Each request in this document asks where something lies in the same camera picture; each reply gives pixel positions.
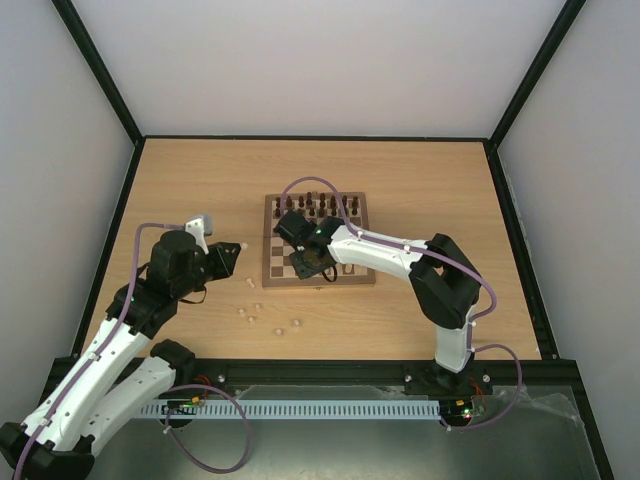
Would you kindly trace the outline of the wooden chess board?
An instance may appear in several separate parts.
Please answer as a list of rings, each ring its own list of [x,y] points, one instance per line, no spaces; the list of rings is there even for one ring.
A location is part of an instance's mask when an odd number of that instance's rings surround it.
[[[309,215],[311,207],[306,205],[307,192],[311,192],[315,208],[315,216]],[[313,220],[319,224],[324,218],[334,216],[339,213],[338,208],[332,209],[330,199],[333,195],[330,191],[318,192],[307,191],[289,193],[287,197],[291,197],[293,208],[286,208],[286,199],[281,200],[280,208],[275,207],[275,200],[280,198],[278,194],[269,194],[265,197],[264,207],[264,235],[263,235],[263,260],[262,260],[262,285],[264,288],[317,288],[322,287],[348,287],[348,286],[373,286],[376,282],[376,276],[372,269],[350,264],[353,266],[353,274],[345,275],[343,268],[348,264],[336,265],[338,279],[334,283],[324,280],[321,274],[317,274],[309,279],[300,280],[291,265],[289,255],[293,252],[293,248],[286,244],[273,229],[289,210],[295,210],[301,213],[309,220]],[[304,208],[298,207],[298,198],[303,196],[305,199]]]

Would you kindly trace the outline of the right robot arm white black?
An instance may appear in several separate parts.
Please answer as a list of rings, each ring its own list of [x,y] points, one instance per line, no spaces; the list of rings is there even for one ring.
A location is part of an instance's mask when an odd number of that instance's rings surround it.
[[[297,277],[306,280],[338,264],[362,266],[408,282],[423,315],[435,325],[436,348],[426,381],[455,392],[471,379],[472,332],[481,278],[456,243],[443,234],[407,240],[374,233],[338,217],[320,223],[296,211],[273,233],[293,248]]]

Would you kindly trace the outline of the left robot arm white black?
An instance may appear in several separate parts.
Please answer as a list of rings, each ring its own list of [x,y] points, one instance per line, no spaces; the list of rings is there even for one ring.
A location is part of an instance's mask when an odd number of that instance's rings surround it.
[[[233,274],[241,247],[208,245],[200,233],[172,229],[148,262],[133,264],[90,346],[23,421],[1,428],[1,453],[17,479],[85,479],[106,443],[156,397],[199,390],[195,355],[154,343],[180,303]]]

